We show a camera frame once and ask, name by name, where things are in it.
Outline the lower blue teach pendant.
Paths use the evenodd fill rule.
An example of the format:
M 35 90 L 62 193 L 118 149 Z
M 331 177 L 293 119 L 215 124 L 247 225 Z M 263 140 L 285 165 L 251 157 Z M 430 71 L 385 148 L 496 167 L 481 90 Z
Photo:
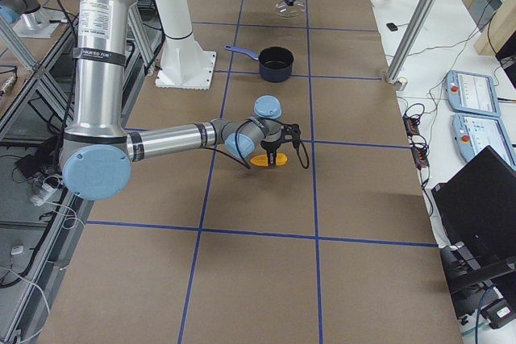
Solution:
M 514 148 L 503 121 L 475 114 L 454 114 L 452 129 L 460 154 L 466 162 L 472 160 L 485 147 L 491 148 L 515 168 Z

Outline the yellow corn cob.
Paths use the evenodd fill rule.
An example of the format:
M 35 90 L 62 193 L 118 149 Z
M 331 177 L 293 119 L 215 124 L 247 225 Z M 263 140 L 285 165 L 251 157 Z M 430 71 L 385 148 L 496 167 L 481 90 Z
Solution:
M 288 156 L 285 153 L 255 155 L 250 159 L 252 165 L 257 167 L 280 167 L 288 163 Z

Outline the dark blue saucepan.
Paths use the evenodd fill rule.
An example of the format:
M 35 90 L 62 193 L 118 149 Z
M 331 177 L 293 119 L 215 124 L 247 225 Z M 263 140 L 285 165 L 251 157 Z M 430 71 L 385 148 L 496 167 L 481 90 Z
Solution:
M 226 45 L 229 52 L 244 54 L 259 62 L 260 76 L 268 82 L 279 83 L 290 78 L 293 70 L 293 53 L 283 47 L 272 46 L 257 53 L 251 49 Z

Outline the upper blue teach pendant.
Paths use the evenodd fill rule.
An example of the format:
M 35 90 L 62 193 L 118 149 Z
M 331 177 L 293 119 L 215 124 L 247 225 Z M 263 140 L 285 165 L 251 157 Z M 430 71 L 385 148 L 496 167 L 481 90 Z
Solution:
M 444 78 L 443 87 L 454 111 L 495 118 L 501 116 L 491 76 L 450 70 Z

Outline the black laptop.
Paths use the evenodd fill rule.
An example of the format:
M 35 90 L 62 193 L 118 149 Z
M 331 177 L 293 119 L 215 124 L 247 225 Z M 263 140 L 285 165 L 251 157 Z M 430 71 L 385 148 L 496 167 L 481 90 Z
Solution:
M 515 255 L 515 170 L 490 146 L 431 193 L 451 243 L 482 265 Z

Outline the small black square pad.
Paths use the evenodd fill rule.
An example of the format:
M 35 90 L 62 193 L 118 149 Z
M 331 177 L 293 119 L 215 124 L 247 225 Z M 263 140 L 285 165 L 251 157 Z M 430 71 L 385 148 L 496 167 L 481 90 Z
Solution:
M 387 26 L 387 28 L 390 31 L 397 31 L 398 30 L 398 26 L 395 23 L 387 23 L 386 26 Z

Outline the glass pot lid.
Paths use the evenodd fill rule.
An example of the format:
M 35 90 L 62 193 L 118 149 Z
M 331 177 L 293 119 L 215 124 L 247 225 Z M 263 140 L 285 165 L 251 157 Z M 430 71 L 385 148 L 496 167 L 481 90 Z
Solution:
M 303 1 L 282 0 L 275 5 L 275 10 L 282 18 L 294 18 L 303 14 L 306 8 Z

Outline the blue teach pendant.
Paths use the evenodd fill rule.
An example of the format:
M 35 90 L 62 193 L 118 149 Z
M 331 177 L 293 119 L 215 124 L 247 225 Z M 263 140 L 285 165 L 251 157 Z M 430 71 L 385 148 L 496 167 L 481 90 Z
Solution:
M 444 78 L 443 87 L 454 111 L 495 118 L 501 116 L 491 76 L 450 70 Z
M 515 168 L 514 148 L 503 121 L 475 114 L 454 114 L 452 129 L 460 154 L 466 162 L 472 160 L 485 147 L 491 148 Z

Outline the aluminium frame post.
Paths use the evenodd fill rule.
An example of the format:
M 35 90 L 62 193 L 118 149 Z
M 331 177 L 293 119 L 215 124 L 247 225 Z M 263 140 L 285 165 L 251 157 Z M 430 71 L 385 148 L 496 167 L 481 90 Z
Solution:
M 422 30 L 422 26 L 429 15 L 431 8 L 433 7 L 435 0 L 419 0 L 415 7 L 414 13 L 409 21 L 406 32 L 402 36 L 397 50 L 394 54 L 393 59 L 388 67 L 385 74 L 385 80 L 394 86 L 397 91 L 404 89 L 404 81 L 400 80 L 400 71 L 405 63 L 410 49 L 413 47 L 416 39 L 418 38 L 419 32 Z

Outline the orange black power strip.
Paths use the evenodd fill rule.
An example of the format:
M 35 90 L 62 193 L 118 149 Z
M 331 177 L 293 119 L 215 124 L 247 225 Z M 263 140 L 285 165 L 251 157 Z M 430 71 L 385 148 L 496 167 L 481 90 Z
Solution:
M 415 167 L 418 170 L 429 168 L 429 145 L 418 129 L 419 116 L 407 116 L 404 114 L 402 116 L 402 120 L 406 129 L 406 135 L 409 140 Z

